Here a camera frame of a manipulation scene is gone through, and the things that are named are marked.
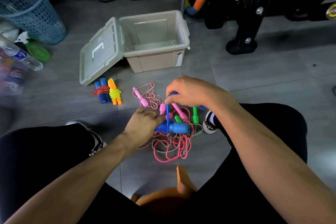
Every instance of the blue plastic basket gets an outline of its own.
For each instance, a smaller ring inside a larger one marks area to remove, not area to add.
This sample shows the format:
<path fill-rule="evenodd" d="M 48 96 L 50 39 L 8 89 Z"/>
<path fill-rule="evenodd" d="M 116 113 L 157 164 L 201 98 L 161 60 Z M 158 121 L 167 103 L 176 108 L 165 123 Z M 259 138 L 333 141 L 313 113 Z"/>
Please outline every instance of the blue plastic basket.
<path fill-rule="evenodd" d="M 0 0 L 0 16 L 45 44 L 56 44 L 67 34 L 48 0 Z"/>

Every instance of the gray tile floor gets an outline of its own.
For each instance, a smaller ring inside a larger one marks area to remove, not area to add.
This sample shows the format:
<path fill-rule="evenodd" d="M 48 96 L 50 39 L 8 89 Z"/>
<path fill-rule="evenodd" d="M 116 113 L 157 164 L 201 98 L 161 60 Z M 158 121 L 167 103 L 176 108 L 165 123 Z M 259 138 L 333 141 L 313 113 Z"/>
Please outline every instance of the gray tile floor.
<path fill-rule="evenodd" d="M 240 102 L 276 102 L 299 110 L 308 124 L 309 166 L 336 191 L 336 85 L 335 22 L 290 22 L 284 17 L 265 18 L 252 54 L 229 55 L 226 43 L 236 33 L 229 21 L 218 30 L 206 29 L 201 20 L 187 17 L 190 51 L 181 67 L 134 74 L 125 60 L 104 75 L 116 80 L 123 105 L 102 105 L 91 96 L 92 85 L 79 84 L 79 51 L 112 16 L 178 10 L 177 0 L 64 0 L 56 10 L 69 29 L 61 43 L 50 46 L 52 58 L 40 72 L 31 71 L 24 93 L 18 98 L 19 113 L 12 129 L 63 125 L 69 120 L 93 124 L 110 142 L 125 127 L 138 107 L 133 86 L 150 80 L 155 92 L 182 74 L 195 76 L 232 91 Z M 176 185 L 176 165 L 187 167 L 194 183 L 202 186 L 227 156 L 230 146 L 219 132 L 193 140 L 187 159 L 159 163 L 151 149 L 138 150 L 112 173 L 108 183 L 130 197 Z"/>

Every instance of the storage box lid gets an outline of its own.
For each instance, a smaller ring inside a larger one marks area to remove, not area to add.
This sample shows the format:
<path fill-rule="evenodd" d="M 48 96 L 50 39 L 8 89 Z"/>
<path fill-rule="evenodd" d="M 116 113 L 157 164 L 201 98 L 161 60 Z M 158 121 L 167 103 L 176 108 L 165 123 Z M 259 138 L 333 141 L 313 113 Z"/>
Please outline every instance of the storage box lid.
<path fill-rule="evenodd" d="M 112 17 L 80 52 L 79 82 L 87 86 L 124 56 L 120 21 Z"/>

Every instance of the forearm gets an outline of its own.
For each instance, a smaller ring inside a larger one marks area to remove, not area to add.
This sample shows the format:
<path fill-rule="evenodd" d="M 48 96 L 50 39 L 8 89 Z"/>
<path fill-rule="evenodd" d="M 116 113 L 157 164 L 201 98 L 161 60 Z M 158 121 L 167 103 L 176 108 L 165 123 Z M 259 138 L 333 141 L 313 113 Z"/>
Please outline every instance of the forearm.
<path fill-rule="evenodd" d="M 77 223 L 112 171 L 134 148 L 119 135 L 28 200 L 7 223 Z"/>
<path fill-rule="evenodd" d="M 331 190 L 280 138 L 231 98 L 211 105 L 251 179 L 287 222 L 336 221 Z"/>

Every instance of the shoe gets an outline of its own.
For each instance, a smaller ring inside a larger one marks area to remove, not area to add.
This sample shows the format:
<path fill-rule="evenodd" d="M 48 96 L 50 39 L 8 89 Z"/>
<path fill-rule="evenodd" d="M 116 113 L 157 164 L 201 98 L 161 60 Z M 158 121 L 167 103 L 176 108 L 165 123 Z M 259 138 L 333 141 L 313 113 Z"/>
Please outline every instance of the shoe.
<path fill-rule="evenodd" d="M 208 111 L 207 115 L 205 116 L 205 119 L 203 120 L 203 130 L 207 134 L 213 134 L 217 131 L 217 128 L 214 124 L 212 124 L 209 119 L 212 115 L 212 111 Z"/>
<path fill-rule="evenodd" d="M 79 122 L 79 121 L 69 121 L 65 124 L 65 126 L 67 125 L 72 125 L 72 124 L 81 124 L 83 127 L 85 127 L 85 129 L 90 132 L 90 134 L 93 136 L 93 138 L 98 141 L 98 144 L 95 146 L 95 148 L 90 152 L 89 156 L 92 156 L 94 154 L 96 154 L 97 152 L 99 152 L 101 149 L 103 149 L 105 146 L 107 146 L 107 143 L 105 143 L 102 138 L 95 132 L 93 132 L 91 129 L 89 129 L 86 125 L 84 125 L 83 123 Z"/>

